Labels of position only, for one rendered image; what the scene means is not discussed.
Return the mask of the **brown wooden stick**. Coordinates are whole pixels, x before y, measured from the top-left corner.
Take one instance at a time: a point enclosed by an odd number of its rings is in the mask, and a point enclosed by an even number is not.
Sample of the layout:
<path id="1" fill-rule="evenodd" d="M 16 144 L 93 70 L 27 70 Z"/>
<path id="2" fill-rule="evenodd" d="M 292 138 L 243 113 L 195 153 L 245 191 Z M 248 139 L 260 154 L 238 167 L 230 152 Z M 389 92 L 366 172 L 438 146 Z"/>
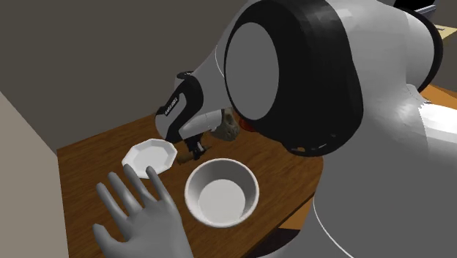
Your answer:
<path id="1" fill-rule="evenodd" d="M 179 165 L 187 163 L 191 160 L 198 160 L 207 150 L 209 150 L 212 146 L 211 145 L 204 145 L 202 151 L 191 151 L 189 153 L 182 154 L 177 157 L 177 163 Z"/>

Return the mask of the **beige lumpy rock figure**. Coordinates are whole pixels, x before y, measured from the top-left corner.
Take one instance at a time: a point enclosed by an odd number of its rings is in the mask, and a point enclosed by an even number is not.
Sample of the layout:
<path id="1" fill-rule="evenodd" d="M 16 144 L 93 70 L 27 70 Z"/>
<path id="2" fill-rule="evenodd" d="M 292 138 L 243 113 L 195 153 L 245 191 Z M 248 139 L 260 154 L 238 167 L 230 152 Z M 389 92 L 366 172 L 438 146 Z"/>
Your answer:
<path id="1" fill-rule="evenodd" d="M 235 120 L 232 108 L 225 108 L 222 111 L 221 124 L 212 131 L 212 135 L 223 141 L 233 141 L 239 135 L 240 126 Z"/>

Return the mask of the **white octagonal plate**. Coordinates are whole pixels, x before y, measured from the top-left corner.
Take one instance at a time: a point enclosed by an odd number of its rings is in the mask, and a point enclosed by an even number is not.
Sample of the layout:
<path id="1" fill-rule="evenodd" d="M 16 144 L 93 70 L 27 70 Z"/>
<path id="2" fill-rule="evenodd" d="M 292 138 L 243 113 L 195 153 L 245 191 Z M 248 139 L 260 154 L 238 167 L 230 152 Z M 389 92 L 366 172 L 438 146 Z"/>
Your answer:
<path id="1" fill-rule="evenodd" d="M 128 164 L 139 178 L 148 179 L 148 166 L 160 174 L 172 167 L 176 156 L 177 149 L 172 143 L 162 139 L 148 139 L 132 146 L 122 159 L 122 165 Z"/>

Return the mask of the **red round object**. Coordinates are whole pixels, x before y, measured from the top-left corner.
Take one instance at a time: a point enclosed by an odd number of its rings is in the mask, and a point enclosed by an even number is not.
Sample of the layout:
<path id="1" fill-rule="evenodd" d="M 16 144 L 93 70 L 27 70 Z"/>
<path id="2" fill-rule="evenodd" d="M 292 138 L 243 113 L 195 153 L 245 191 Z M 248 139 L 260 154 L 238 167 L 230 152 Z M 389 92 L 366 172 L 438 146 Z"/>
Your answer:
<path id="1" fill-rule="evenodd" d="M 243 129 L 243 130 L 246 130 L 246 131 L 249 131 L 249 132 L 255 132 L 256 130 L 250 126 L 243 118 L 239 118 L 239 126 Z"/>

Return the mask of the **white bowl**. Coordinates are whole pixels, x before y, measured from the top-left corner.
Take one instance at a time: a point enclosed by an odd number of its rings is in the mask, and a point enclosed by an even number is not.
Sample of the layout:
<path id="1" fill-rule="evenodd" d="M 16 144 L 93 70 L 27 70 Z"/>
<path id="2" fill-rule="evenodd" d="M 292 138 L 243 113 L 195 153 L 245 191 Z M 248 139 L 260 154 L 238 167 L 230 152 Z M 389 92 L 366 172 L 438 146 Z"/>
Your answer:
<path id="1" fill-rule="evenodd" d="M 213 228 L 230 228 L 249 218 L 259 202 L 259 183 L 243 163 L 216 158 L 197 166 L 187 179 L 185 203 L 192 216 Z"/>

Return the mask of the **brown wooden table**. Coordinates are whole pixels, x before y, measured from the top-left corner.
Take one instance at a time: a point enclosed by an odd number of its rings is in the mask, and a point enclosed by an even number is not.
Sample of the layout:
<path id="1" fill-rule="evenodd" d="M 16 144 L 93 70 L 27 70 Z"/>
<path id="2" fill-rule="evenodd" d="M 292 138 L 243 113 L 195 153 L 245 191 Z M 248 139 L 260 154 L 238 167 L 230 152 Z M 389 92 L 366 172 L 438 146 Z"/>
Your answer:
<path id="1" fill-rule="evenodd" d="M 153 118 L 147 116 L 57 151 L 69 258 L 104 258 L 94 240 L 93 224 L 104 225 L 112 237 L 122 239 L 95 186 L 109 184 L 109 172 L 124 180 L 121 161 L 128 150 L 158 136 Z M 202 141 L 211 148 L 199 160 L 174 164 L 160 179 L 179 209 L 194 258 L 245 258 L 313 196 L 323 160 L 292 155 L 280 143 L 244 130 L 235 141 L 208 135 Z M 192 217 L 185 204 L 184 187 L 190 173 L 213 158 L 245 164 L 259 182 L 256 209 L 232 228 L 205 226 Z"/>

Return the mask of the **grey hand figure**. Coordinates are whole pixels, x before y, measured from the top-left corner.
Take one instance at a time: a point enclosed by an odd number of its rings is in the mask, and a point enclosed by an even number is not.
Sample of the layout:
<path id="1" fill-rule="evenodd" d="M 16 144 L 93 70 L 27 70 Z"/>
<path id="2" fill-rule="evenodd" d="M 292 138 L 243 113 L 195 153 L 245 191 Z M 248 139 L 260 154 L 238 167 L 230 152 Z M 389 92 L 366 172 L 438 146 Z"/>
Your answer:
<path id="1" fill-rule="evenodd" d="M 98 196 L 125 239 L 119 242 L 103 225 L 94 224 L 94 238 L 105 258 L 194 258 L 177 206 L 157 172 L 151 166 L 146 168 L 159 199 L 151 195 L 130 165 L 125 164 L 123 169 L 142 203 L 114 172 L 108 174 L 108 179 L 126 213 L 103 183 L 96 185 Z"/>

